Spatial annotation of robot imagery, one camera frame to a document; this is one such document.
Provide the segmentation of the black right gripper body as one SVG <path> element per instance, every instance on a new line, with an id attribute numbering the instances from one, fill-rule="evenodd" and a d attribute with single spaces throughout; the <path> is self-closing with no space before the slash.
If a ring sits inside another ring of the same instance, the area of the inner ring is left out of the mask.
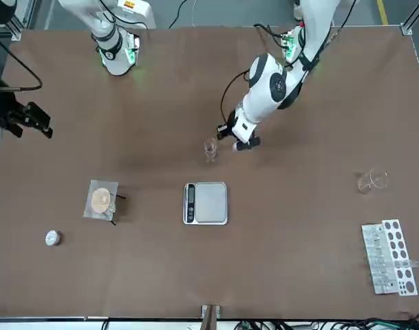
<path id="1" fill-rule="evenodd" d="M 7 85 L 0 80 L 0 87 Z M 19 103 L 13 92 L 0 91 L 0 127 L 9 128 L 21 123 L 23 105 Z"/>

